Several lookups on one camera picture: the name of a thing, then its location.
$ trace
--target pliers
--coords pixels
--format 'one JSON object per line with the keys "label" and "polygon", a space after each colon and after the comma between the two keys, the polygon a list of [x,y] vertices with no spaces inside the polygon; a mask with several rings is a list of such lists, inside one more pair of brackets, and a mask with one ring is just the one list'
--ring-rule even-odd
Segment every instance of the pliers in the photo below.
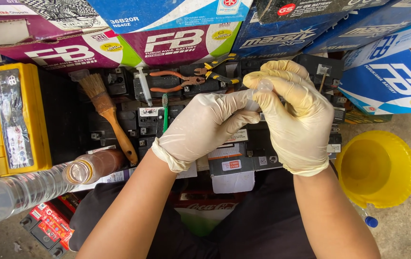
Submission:
{"label": "pliers", "polygon": [[157,87],[150,88],[150,91],[152,91],[152,92],[171,93],[171,92],[176,92],[176,91],[182,90],[183,87],[185,87],[187,85],[202,84],[202,83],[205,82],[205,78],[203,78],[203,77],[184,77],[180,73],[175,72],[175,71],[171,71],[171,70],[152,72],[152,73],[149,73],[149,75],[152,76],[152,77],[164,76],[164,75],[173,75],[173,76],[181,78],[184,81],[180,85],[178,85],[176,87],[172,87],[172,88],[157,88]]}
{"label": "pliers", "polygon": [[197,73],[195,73],[195,75],[205,75],[205,79],[208,79],[208,77],[212,76],[213,79],[215,80],[219,80],[221,82],[225,82],[225,83],[230,83],[230,84],[235,84],[238,82],[241,82],[242,79],[239,77],[236,78],[228,78],[228,77],[224,77],[221,76],[215,72],[212,72],[210,70],[214,69],[216,66],[220,65],[221,63],[225,62],[226,60],[236,60],[239,56],[237,54],[234,53],[230,53],[228,55],[224,55],[221,56],[215,60],[213,60],[210,63],[204,63],[204,67],[203,68],[196,68],[194,71],[196,71]]}

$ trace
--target blue bottle cap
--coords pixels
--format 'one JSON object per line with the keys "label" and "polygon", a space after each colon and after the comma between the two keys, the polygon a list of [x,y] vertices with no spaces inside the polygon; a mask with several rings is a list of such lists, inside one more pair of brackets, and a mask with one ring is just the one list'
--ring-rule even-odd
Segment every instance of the blue bottle cap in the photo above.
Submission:
{"label": "blue bottle cap", "polygon": [[375,228],[376,226],[378,226],[378,220],[374,217],[367,216],[365,218],[365,224],[367,224],[367,226],[371,228]]}

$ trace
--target hand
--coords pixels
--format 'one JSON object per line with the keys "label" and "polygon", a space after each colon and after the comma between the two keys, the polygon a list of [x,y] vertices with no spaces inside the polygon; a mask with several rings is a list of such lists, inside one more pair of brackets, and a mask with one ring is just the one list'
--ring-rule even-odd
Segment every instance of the hand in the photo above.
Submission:
{"label": "hand", "polygon": [[[271,143],[284,168],[293,174],[313,176],[328,166],[327,144],[334,108],[315,88],[306,69],[290,60],[269,61],[258,72],[244,76],[243,84],[256,89],[271,80],[270,93],[253,99],[264,113]],[[286,100],[286,107],[278,95]]]}
{"label": "hand", "polygon": [[260,121],[256,112],[239,111],[247,104],[247,92],[198,94],[155,140],[152,150],[173,172],[185,171],[199,157],[207,155],[247,123]]}

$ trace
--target paintbrush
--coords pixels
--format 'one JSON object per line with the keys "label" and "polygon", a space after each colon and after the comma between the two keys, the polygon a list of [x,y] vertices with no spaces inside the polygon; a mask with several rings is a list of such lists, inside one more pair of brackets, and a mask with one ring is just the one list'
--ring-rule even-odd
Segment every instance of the paintbrush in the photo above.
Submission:
{"label": "paintbrush", "polygon": [[111,127],[116,134],[117,141],[127,159],[130,163],[136,165],[138,163],[137,153],[117,121],[116,106],[106,91],[105,84],[103,83],[100,74],[89,75],[79,80],[79,84],[81,84],[87,96],[92,101],[98,114],[103,116],[111,124]]}

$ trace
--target wooden brush handle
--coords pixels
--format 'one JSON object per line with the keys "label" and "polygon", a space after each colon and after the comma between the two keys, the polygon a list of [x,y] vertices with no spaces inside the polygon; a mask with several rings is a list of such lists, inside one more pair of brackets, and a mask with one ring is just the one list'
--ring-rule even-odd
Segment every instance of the wooden brush handle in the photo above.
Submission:
{"label": "wooden brush handle", "polygon": [[138,163],[137,153],[135,152],[135,149],[133,148],[133,145],[128,139],[124,130],[117,122],[116,107],[107,109],[104,112],[100,113],[100,115],[105,117],[105,119],[110,122],[111,127],[116,134],[117,141],[119,142],[119,145],[121,146],[121,149],[124,152],[125,156],[132,164],[136,165]]}

